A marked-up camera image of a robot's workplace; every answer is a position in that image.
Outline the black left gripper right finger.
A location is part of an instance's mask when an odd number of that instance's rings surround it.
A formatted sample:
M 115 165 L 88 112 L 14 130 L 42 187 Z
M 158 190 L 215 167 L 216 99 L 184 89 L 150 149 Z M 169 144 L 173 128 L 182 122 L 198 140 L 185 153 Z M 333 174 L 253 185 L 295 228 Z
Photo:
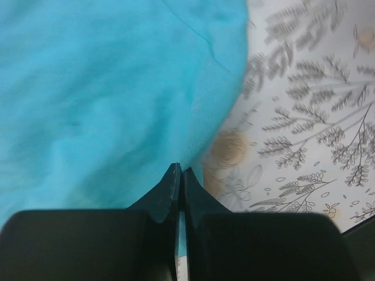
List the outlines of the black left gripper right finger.
M 336 226 L 320 214 L 233 213 L 183 174 L 190 280 L 359 280 Z

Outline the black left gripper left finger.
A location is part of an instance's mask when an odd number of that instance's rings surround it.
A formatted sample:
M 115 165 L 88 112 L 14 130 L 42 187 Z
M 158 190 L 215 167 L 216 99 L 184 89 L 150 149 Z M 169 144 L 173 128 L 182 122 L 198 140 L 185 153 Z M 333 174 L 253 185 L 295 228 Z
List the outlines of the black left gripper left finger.
M 181 168 L 128 208 L 26 210 L 1 230 L 2 280 L 176 280 Z

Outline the turquoise t-shirt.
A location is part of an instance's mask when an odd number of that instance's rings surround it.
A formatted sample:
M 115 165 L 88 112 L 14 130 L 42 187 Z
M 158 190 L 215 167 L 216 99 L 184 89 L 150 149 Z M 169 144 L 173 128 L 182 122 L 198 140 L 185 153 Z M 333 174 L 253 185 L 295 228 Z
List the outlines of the turquoise t-shirt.
M 2 1 L 1 223 L 125 208 L 200 158 L 242 90 L 246 1 Z

